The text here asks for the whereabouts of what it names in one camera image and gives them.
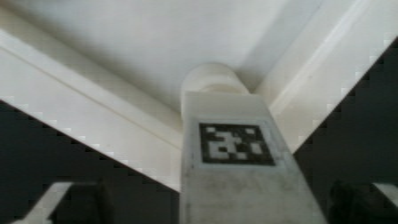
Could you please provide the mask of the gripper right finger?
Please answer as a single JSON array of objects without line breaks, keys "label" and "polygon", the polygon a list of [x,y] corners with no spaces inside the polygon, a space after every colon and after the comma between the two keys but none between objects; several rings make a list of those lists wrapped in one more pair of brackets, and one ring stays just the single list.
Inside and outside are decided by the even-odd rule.
[{"label": "gripper right finger", "polygon": [[329,195],[329,224],[398,224],[398,206],[371,183],[336,181]]}]

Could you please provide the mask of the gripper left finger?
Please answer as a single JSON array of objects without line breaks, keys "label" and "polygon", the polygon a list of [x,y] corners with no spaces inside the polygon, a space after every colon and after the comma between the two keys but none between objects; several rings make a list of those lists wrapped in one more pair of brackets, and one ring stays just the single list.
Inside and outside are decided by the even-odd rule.
[{"label": "gripper left finger", "polygon": [[101,182],[55,182],[16,224],[114,224]]}]

